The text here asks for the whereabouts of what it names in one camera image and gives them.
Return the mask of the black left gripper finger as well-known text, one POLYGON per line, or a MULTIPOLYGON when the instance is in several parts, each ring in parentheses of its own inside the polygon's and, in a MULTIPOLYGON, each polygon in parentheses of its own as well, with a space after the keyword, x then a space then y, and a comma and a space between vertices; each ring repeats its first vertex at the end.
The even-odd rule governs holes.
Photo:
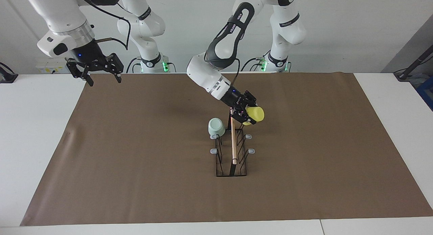
POLYGON ((231 110, 231 117, 243 125, 255 125, 255 124, 257 124, 257 121, 249 116, 246 109, 244 109, 244 110, 232 109, 231 110))
POLYGON ((245 103, 246 106, 248 107, 257 107, 257 99, 248 91, 246 90, 244 93, 244 97, 245 97, 245 103))

